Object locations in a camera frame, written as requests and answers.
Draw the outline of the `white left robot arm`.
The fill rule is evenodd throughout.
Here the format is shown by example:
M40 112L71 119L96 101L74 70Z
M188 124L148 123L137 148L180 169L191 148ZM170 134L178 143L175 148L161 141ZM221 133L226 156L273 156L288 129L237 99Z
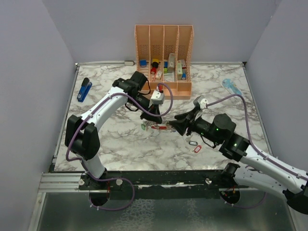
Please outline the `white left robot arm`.
M101 163L99 130L109 117L126 103L130 103L142 111L141 119L162 123L159 106L150 105L141 89L148 82L147 77L138 71L129 79L115 80L108 93L91 109L81 116L72 115L68 118L65 133L67 147L66 160L79 160L86 171L92 176L90 185L101 190L106 185L103 175L106 168Z

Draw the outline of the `metal key organizer red handle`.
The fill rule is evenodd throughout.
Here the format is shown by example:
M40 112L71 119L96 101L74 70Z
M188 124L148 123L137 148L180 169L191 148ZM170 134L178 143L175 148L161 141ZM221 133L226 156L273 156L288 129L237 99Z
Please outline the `metal key organizer red handle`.
M147 126L147 131L149 129L155 129L158 131L176 132L176 130L172 128L172 126L168 122L165 124L158 124L152 121L143 121L142 123L144 123Z

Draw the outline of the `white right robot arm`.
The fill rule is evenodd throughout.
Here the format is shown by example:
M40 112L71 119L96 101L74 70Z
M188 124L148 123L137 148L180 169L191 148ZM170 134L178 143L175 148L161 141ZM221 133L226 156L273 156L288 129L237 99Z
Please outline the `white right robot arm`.
M258 170L252 175L238 165L225 168L221 183L226 188L248 186L282 197L295 211L308 213L308 173L293 167L255 147L235 133L236 124L226 114L218 114L209 123L197 117L195 109L175 116L169 123L180 135L197 133L219 145L226 158Z

